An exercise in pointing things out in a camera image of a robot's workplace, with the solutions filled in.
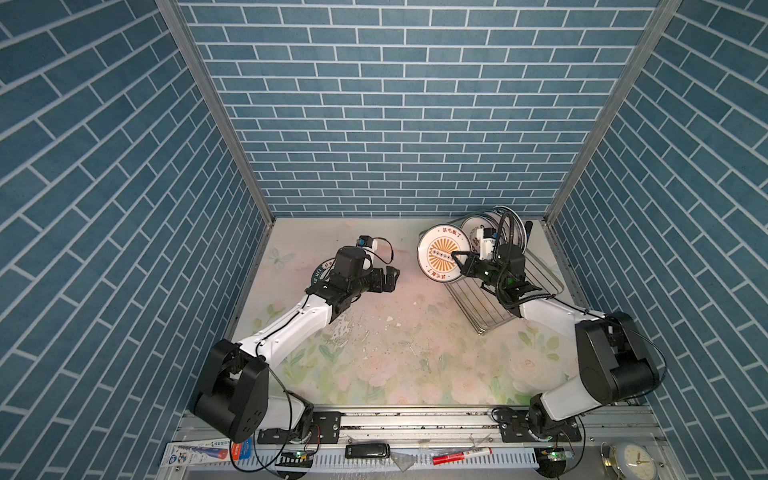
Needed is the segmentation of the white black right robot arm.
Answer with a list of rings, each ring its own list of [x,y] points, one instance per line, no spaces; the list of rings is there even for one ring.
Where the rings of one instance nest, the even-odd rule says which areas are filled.
[[[644,396],[660,386],[661,373],[631,316],[617,311],[595,313],[578,308],[529,282],[522,250],[511,244],[506,253],[456,250],[451,258],[460,274],[480,281],[504,309],[543,324],[575,340],[578,373],[548,391],[534,395],[526,425],[530,434],[547,440],[576,417],[618,401]]]

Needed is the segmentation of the rearmost plate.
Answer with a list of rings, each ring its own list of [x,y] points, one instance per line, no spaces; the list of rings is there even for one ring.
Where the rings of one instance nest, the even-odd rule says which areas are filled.
[[[439,224],[421,235],[417,245],[417,262],[430,280],[451,283],[462,276],[452,254],[469,250],[469,238],[459,227]]]

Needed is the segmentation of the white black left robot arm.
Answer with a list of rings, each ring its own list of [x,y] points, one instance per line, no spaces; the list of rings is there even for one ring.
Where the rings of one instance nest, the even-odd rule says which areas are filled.
[[[393,292],[399,275],[392,266],[347,276],[333,271],[309,286],[302,299],[269,326],[236,342],[218,341],[199,375],[192,413],[237,444],[259,431],[275,429],[291,440],[303,440],[314,405],[288,390],[272,395],[274,368],[362,294]]]

